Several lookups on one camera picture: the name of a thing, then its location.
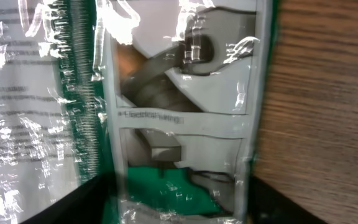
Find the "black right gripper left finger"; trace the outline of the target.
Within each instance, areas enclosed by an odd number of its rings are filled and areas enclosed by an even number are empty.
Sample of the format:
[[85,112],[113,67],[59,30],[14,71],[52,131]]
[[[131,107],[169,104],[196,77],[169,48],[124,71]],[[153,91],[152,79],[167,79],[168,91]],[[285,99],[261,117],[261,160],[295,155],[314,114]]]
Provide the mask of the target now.
[[98,175],[22,224],[114,224],[116,196],[114,174]]

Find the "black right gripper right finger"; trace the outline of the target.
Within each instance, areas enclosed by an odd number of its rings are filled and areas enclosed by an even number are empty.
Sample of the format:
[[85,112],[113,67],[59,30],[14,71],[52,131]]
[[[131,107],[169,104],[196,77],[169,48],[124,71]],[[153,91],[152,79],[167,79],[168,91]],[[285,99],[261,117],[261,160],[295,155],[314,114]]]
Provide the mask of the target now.
[[250,178],[248,211],[254,224],[325,224],[254,175]]

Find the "green glove packet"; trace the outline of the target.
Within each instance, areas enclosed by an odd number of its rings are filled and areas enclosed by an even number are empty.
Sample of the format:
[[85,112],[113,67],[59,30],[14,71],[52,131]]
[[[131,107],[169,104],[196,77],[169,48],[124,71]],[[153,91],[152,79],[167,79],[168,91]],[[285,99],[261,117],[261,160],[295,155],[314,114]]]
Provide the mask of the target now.
[[116,223],[247,223],[277,8],[0,0],[0,223],[103,174]]

